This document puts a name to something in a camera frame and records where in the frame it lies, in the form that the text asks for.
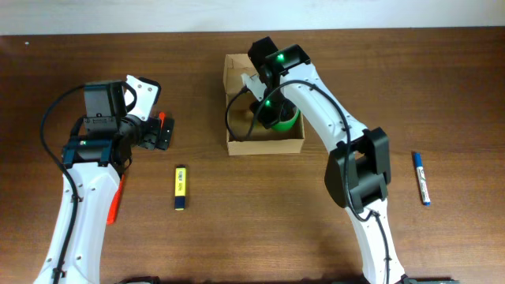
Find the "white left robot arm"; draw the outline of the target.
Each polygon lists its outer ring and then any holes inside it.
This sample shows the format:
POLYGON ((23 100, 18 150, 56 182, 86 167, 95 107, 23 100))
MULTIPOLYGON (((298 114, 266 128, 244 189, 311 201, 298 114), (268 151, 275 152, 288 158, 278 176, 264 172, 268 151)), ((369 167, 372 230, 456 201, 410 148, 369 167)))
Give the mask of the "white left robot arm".
POLYGON ((119 196, 132 149, 168 149, 174 121, 152 115, 158 82, 128 75, 79 85, 86 113, 72 127, 60 156, 63 193, 57 222, 38 283, 97 283, 107 220, 119 196))

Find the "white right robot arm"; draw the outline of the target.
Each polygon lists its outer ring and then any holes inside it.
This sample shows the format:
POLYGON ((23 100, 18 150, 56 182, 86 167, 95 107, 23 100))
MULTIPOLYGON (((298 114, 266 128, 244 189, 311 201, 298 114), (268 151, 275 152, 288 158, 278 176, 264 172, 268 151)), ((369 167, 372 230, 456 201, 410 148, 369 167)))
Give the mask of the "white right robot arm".
POLYGON ((352 222, 365 281, 405 281, 387 217, 387 134, 381 128, 369 129, 342 106, 299 45, 279 49, 265 37, 252 44, 248 56, 256 75, 242 80, 256 97, 254 121, 269 129, 281 122, 285 104, 291 104, 323 141, 328 152, 324 184, 352 222))

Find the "blue whiteboard marker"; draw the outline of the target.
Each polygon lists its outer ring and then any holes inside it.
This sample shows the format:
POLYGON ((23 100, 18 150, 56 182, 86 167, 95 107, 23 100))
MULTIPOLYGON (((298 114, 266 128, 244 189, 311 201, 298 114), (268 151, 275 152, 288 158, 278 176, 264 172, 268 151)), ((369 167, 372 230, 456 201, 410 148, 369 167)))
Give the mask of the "blue whiteboard marker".
POLYGON ((419 153, 417 153, 417 152, 413 153, 413 162, 415 165, 415 169, 417 171, 417 183, 419 185, 422 203, 426 207, 429 207, 431 205, 431 200, 430 200, 430 197, 428 194, 428 188, 427 188, 423 163, 421 160, 421 155, 419 153))

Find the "orange utility knife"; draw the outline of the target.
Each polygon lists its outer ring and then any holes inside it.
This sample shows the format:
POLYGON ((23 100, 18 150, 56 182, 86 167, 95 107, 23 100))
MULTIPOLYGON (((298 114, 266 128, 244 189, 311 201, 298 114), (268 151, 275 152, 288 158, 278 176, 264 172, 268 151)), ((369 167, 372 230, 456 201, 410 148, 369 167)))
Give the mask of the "orange utility knife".
POLYGON ((118 190, 114 194, 114 198, 110 204, 110 210, 107 216, 107 225, 114 224, 117 219, 124 183, 125 183, 125 175, 123 174, 120 179, 118 190))

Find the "green tape roll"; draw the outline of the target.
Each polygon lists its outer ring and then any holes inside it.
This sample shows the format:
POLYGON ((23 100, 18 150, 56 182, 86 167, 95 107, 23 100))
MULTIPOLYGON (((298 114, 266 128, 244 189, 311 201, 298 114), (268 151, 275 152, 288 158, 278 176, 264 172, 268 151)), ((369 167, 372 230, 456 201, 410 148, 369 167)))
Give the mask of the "green tape roll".
POLYGON ((289 131, 290 129, 293 128, 295 125, 298 117, 299 117, 300 111, 296 110, 294 112, 294 115, 292 118, 286 120, 286 121, 279 121, 277 124, 273 125, 271 128, 275 130, 276 132, 284 133, 289 131))

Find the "yellow highlighter with blue cap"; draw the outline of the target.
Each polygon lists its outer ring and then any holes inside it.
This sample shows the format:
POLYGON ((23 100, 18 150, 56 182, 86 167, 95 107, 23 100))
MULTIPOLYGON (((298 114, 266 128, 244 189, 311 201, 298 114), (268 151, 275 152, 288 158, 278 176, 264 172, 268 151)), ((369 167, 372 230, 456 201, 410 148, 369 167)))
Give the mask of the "yellow highlighter with blue cap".
POLYGON ((186 200, 186 178, 187 169, 183 165, 178 165, 175 169, 175 185, 174 185, 174 209, 182 211, 185 209, 186 200))

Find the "open brown cardboard box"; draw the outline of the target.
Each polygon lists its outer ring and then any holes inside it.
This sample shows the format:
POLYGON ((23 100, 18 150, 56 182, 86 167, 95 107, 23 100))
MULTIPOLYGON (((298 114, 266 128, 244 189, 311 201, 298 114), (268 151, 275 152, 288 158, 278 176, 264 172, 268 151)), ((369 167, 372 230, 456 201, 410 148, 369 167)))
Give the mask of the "open brown cardboard box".
POLYGON ((241 75, 256 74, 247 54, 227 54, 224 59, 223 86, 225 92, 225 113, 228 117, 226 128, 233 134, 226 135, 229 155, 297 154, 305 142, 303 116, 299 117, 287 132, 280 133, 265 129, 258 121, 251 125, 253 112, 249 106, 256 102, 251 92, 237 97, 243 88, 241 75))

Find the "orange and black stapler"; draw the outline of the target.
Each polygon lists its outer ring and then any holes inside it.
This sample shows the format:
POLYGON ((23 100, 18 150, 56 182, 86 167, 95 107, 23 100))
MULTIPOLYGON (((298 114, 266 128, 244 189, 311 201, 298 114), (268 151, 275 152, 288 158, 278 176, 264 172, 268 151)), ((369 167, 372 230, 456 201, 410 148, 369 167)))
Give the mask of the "orange and black stapler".
POLYGON ((166 115, 163 112, 159 112, 158 118, 160 120, 160 128, 163 127, 166 115))

